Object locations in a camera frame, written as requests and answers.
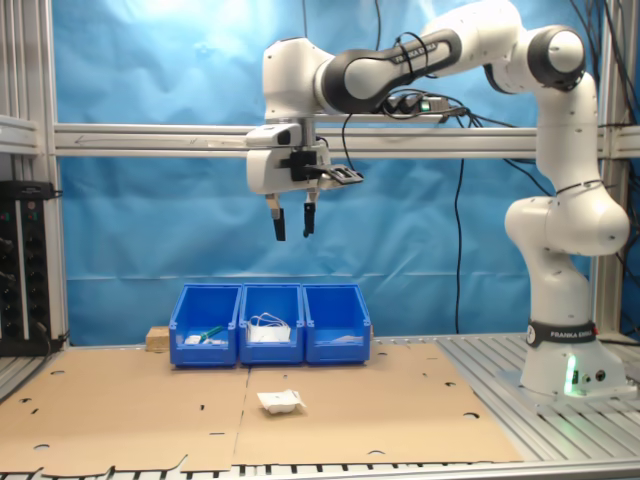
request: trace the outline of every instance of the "green light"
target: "green light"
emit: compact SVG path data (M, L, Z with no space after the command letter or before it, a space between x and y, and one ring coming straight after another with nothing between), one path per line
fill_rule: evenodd
M564 380L564 393L565 395L569 395L571 393L571 388L573 386L573 372L576 369L576 356L571 355L569 357L569 361L567 362L567 375Z

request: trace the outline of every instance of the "white object in bin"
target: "white object in bin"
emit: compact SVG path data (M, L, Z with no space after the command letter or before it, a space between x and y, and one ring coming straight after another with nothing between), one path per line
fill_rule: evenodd
M258 393L258 398L264 409L272 415L276 413L293 412L296 405L307 407L300 398L300 394L293 390L275 393Z
M184 341L185 345L198 345L200 343L200 335L190 335Z
M332 343L342 343L342 342L361 342L362 337L354 337L353 335L345 335L344 337L336 338L335 340L331 340Z
M288 342L291 337L291 327L284 320L264 312L254 315L247 324L247 339L253 343Z
M225 340L214 340L213 338L207 338L202 343L203 343L203 345L226 345L229 342L227 342Z

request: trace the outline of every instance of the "wooden block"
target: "wooden block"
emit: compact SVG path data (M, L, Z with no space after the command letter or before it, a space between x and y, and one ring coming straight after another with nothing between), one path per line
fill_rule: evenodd
M151 327L147 333L147 352L169 351L169 327Z

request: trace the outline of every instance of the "black electrical panel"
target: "black electrical panel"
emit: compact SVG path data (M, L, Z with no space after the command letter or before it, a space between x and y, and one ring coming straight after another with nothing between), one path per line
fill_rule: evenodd
M0 182L0 357L46 355L62 344L51 338L46 197L15 195L22 183L34 182Z

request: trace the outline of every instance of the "green object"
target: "green object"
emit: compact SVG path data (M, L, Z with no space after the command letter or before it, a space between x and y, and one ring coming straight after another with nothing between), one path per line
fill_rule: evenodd
M575 355L571 355L569 357L569 361L567 362L567 373L564 382L564 393L565 395L569 395L573 390L573 377L574 372L576 371L576 357Z
M429 100L421 100L420 101L420 111L421 112L430 112L431 111L431 103L429 103Z
M200 343L204 342L207 338L213 337L216 333L220 333L222 331L222 327L218 325L217 327L213 327L208 332L204 332L200 335Z

